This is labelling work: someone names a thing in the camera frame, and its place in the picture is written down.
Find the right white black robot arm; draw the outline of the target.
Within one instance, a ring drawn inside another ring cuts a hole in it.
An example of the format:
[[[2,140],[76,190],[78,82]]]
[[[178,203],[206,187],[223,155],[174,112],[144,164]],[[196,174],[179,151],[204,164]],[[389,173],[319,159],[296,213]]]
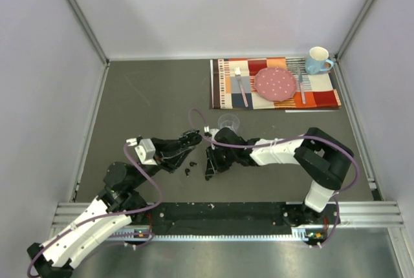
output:
[[[348,147],[317,127],[291,140],[244,140],[229,127],[207,131],[205,137],[210,142],[206,148],[207,180],[234,163],[244,167],[292,164],[306,171],[312,182],[300,209],[283,210],[283,218],[291,226],[315,224],[324,218],[328,201],[341,189],[354,163],[354,153]]]

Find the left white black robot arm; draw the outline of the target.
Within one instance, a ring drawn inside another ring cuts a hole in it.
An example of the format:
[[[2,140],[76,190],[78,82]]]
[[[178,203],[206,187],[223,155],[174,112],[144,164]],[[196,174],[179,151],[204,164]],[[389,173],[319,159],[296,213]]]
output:
[[[29,277],[70,277],[73,271],[101,243],[119,229],[140,224],[149,205],[136,191],[146,180],[164,170],[172,173],[202,140],[198,130],[183,133],[176,140],[130,138],[124,145],[127,162],[113,162],[107,168],[104,188],[89,206],[53,238],[34,243],[27,253]]]

